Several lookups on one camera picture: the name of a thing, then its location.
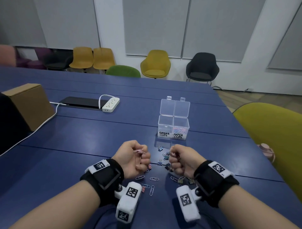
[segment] power strip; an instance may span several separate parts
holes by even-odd
[[[120,103],[120,98],[112,97],[108,100],[108,102],[102,107],[103,112],[109,112],[111,113],[114,111],[116,106]]]

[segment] gray roller blind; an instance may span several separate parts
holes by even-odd
[[[46,47],[33,0],[0,0],[0,44]]]
[[[302,70],[302,7],[299,8],[268,67]]]
[[[241,62],[265,0],[192,0],[183,58]]]
[[[189,0],[123,0],[126,54],[160,49],[180,57],[188,6]]]
[[[93,0],[34,0],[48,48],[99,47]]]

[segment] black chair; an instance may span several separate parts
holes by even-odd
[[[48,70],[64,71],[73,61],[72,50],[57,50],[43,57],[43,65]]]
[[[211,53],[197,53],[188,63],[186,68],[187,80],[209,82],[216,78],[219,67],[216,64],[216,57]]]

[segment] open lid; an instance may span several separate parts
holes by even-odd
[[[167,99],[162,99],[160,104],[160,114],[187,118],[189,116],[190,102],[186,102],[185,98],[180,98],[180,101],[172,100],[171,96]]]

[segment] white power strip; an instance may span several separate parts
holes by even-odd
[[[111,113],[114,111],[116,106],[120,103],[120,98],[112,97],[108,100],[108,102],[102,107],[103,112],[109,112]]]

